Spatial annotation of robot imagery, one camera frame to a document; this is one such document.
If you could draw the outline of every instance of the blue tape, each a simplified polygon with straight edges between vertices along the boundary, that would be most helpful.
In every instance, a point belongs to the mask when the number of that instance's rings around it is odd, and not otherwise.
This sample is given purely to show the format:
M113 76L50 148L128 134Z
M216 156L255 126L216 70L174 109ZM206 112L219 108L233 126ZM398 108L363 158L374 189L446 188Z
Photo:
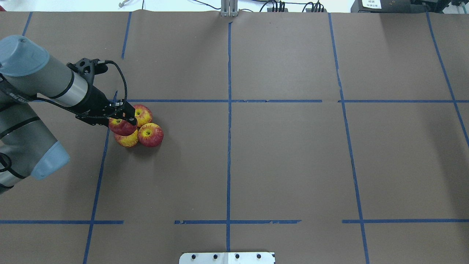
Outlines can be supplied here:
M231 225L266 225L266 224L280 224L280 225L295 225L300 223L301 220L230 220ZM226 225L226 220L176 220L175 225Z
M26 25L24 25L23 34L22 34L23 37L24 35L26 35L26 31L28 30L29 23L31 22L31 17L32 17L32 12L30 12L28 16L28 20L26 21Z
M191 99L128 99L128 102L156 103L228 103L228 100L191 100Z
M227 155L227 252L231 250L231 23L228 23L228 155Z
M453 100L339 100L339 103L453 103Z
M117 91L114 94L114 99L113 99L114 102L116 101L116 98L117 98ZM96 208L98 207L99 191L101 190L101 181L103 179L104 161L106 160L107 145L109 143L109 131L110 130L108 128L107 132L106 132L106 140L104 142L103 156L101 158L101 167L99 168L98 184L96 186L96 193L94 195L93 211L91 212L91 222L90 222L90 228L88 230L88 238L86 240L85 254L84 254L84 257L83 257L83 264L86 264L86 262L88 261L88 253L90 251L91 237L93 235L94 219L96 217Z
M387 224L387 223L469 223L469 219L451 219L451 218L435 218L435 219L345 219L343 224Z
M132 12L129 12L129 17L127 18L127 29L125 30L125 38L124 38L124 45L122 46L122 59L125 55L125 48L127 47L127 37L129 36L129 29L130 29L130 20L132 18Z
M301 220L231 220L231 223L235 225L266 225L266 224L295 225L300 222Z
M437 52L438 60L439 60L440 65L441 65L441 69L443 70L443 75L445 75L446 84L448 85L449 93L451 94L451 98L453 99L454 109L456 109L456 113L458 115L459 123L461 124L462 132L464 133L464 137L466 138L466 144L469 147L469 137L468 137L468 134L466 132L466 127L464 126L464 122L462 121L461 113L459 112L458 103L456 101L456 97L454 96L453 89L451 88L451 83L449 82L449 77L448 77L448 74L446 72L445 65L443 64L443 60L441 59L441 55L440 55L440 52L439 52L439 49L438 49L438 45L437 45L437 41L435 39L435 35L433 34L433 28L431 26L431 21L430 21L430 14L428 13L428 11L426 12L426 14L427 14L428 27L430 29L431 39L433 40L433 44L435 46L435 51Z
M156 102L156 103L228 103L224 99L128 99L128 102ZM262 99L237 99L232 103L321 103L322 100L262 100Z
M334 60L335 60L335 70L337 72L337 82L339 83L339 91L340 91L340 100L342 104L342 113L344 116L344 123L345 123L345 132L347 134L347 143L348 143L348 152L350 154L350 161L352 163L352 173L353 173L353 180L354 180L354 185L355 185L355 196L356 196L356 203L358 207L358 216L360 220L363 220L363 213L362 213L362 203L360 202L360 192L358 189L358 180L356 178L356 170L355 170L355 160L353 157L353 150L352 150L352 142L350 140L350 130L348 129L348 120L347 120L347 114L345 110L345 103L344 103L344 93L342 90L342 82L340 80L340 75L339 75L339 60L337 58L337 49L335 46L335 39L334 39L334 30L332 26L332 17L331 13L327 13L329 16L329 27L331 29L331 40L332 40L332 48L334 51ZM363 223L360 223L360 228L362 231L362 241L363 241L363 250L365 252L365 261L366 264L370 264L370 257L368 255L368 245L366 242L366 234L365 234L365 225Z
M321 103L322 100L233 100L234 103Z
M123 220L94 220L94 225L123 225Z
M226 220L176 220L175 225L226 225Z

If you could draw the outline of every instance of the black mount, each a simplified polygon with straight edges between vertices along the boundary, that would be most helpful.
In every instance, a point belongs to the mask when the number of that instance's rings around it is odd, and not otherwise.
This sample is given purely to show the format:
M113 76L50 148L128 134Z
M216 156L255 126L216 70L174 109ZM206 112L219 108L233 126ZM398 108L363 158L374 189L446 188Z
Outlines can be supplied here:
M127 100L121 99L115 102L111 102L108 99L105 99L105 96L102 94L102 92L93 86L95 75L107 72L108 67L106 64L106 61L101 61L100 59L90 60L87 58L83 58L74 64L67 63L67 67L80 75L88 83L90 92L89 95L87 94L86 96L86 103L95 104L94 108L96 108L96 104L102 105L102 107L99 107L99 109L94 109L93 112L86 113L86 115L75 115L75 118L90 125L98 124L108 126L109 119L107 117L93 117L105 116L113 113L110 117L115 119L123 119L132 125L136 125L137 120L135 119L135 108L130 105ZM100 97L104 98L103 102L98 100Z

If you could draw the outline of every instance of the table surface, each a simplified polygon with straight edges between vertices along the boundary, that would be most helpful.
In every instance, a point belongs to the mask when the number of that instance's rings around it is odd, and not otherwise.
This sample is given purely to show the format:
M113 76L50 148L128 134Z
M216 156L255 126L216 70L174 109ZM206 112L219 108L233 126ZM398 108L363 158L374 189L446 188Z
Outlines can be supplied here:
M469 262L469 16L0 14L60 61L111 59L158 148L43 102L71 156L1 196L4 263ZM117 71L95 86L112 98Z

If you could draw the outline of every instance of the apple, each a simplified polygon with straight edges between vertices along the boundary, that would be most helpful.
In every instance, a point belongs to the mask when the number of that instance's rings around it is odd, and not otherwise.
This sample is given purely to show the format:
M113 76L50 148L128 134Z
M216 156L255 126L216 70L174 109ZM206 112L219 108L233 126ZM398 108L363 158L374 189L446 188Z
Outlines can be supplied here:
M120 136L129 136L134 133L137 129L137 125L132 125L131 123L122 120L122 119L114 119L109 118L109 129L120 135Z
M163 141L161 127L154 123L144 124L138 131L138 141L149 148L156 147Z
M118 134L114 134L114 138L116 139L117 143L119 143L119 145L126 147L126 148L131 148L138 143L137 134L138 134L138 130L135 129L135 131L129 136L121 136Z
M135 108L135 118L137 119L137 126L142 127L144 124L150 123L153 121L153 114L148 109L148 107L142 104L134 105Z

